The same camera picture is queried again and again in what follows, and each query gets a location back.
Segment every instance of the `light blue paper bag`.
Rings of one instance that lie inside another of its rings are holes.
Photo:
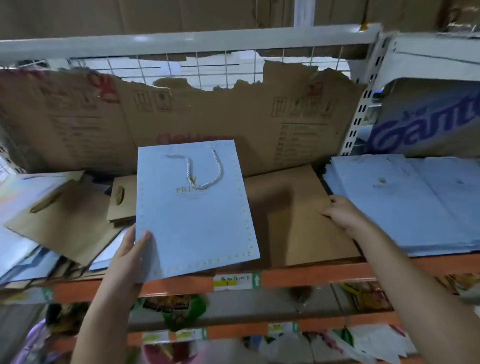
[[[136,239],[146,230],[143,281],[260,258],[233,140],[138,149]]]

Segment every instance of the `rope handle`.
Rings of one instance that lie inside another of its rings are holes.
[[[188,183],[190,184],[190,186],[192,186],[196,190],[206,190],[208,187],[217,183],[222,178],[222,175],[223,175],[222,164],[220,163],[220,160],[218,159],[218,155],[217,155],[215,149],[213,149],[213,148],[212,148],[212,154],[213,154],[213,157],[215,158],[215,162],[218,165],[218,174],[210,182],[205,183],[205,184],[201,184],[201,185],[197,185],[192,181],[192,174],[190,173],[190,165],[191,165],[192,161],[190,160],[190,158],[188,156],[186,156],[185,154],[165,153],[165,155],[167,157],[182,157],[182,158],[185,158],[187,160],[187,180],[188,180]]]

